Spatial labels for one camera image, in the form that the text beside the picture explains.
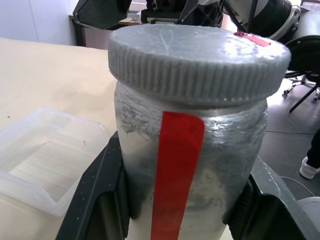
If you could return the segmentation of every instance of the plastic tray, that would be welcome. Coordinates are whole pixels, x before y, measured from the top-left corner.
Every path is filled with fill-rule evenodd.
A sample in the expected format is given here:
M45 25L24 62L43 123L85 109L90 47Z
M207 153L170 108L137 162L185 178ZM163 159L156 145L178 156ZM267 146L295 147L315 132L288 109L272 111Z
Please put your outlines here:
M39 109L0 132L0 192L61 216L109 138L100 123Z

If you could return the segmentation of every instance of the beige table surface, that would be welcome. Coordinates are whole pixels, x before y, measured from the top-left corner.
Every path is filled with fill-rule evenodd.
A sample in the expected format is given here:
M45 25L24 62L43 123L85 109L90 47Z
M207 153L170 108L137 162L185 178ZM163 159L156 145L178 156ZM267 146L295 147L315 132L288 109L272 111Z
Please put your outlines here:
M49 107L116 131L105 50L0 38L0 130ZM0 195L0 240L53 240L63 221ZM225 231L223 240L232 240Z

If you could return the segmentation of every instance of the black pants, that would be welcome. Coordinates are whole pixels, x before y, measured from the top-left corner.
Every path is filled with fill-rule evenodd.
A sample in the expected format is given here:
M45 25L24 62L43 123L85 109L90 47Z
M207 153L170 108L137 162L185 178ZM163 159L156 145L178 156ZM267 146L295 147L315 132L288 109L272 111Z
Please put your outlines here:
M320 129L316 131L312 141L311 148L307 153L308 161L306 162L309 166L315 169L320 168Z

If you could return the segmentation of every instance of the red tape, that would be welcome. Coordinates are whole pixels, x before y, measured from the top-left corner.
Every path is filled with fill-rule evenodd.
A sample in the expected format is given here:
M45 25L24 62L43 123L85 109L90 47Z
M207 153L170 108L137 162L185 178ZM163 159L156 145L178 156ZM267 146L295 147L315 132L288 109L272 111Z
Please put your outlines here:
M255 44L258 44L258 45L260 45L262 47L266 47L266 46L271 45L270 42L267 42L267 41L263 40L262 38L259 38L258 36L253 35L253 34L248 34L248 33L245 33L245 32L235 32L234 35L249 39L250 41L252 41Z
M151 240L177 240L205 133L193 115L164 112L153 199Z

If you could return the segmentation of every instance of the sneaker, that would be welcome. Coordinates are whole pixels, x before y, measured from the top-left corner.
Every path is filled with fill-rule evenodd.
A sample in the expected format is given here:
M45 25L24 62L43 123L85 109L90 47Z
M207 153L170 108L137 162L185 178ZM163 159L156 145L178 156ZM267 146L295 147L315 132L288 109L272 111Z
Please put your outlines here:
M302 160L301 168L300 168L300 174L305 177L306 179L313 179L314 176L320 172L320 167L319 168L314 168L310 165L307 164L308 157L306 156Z

